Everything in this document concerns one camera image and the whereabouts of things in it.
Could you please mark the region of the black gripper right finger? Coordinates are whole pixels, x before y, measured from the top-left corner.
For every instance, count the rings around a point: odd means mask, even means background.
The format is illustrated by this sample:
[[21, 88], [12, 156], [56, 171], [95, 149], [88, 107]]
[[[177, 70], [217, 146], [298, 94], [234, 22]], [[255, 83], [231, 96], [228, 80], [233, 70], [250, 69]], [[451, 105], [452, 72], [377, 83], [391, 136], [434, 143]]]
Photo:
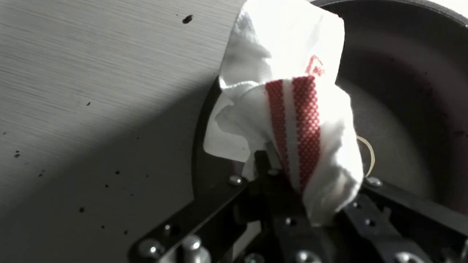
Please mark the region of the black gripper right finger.
[[468, 263], [468, 216], [370, 177], [341, 212], [357, 263]]

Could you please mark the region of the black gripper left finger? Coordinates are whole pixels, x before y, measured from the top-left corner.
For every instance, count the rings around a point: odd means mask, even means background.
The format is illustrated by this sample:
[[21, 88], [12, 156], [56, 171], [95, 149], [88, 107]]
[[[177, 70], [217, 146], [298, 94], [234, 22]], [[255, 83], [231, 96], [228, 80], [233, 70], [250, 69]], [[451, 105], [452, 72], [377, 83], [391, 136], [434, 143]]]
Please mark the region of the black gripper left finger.
[[255, 153], [259, 178], [230, 175], [138, 238], [129, 263], [272, 263], [265, 184], [269, 156]]

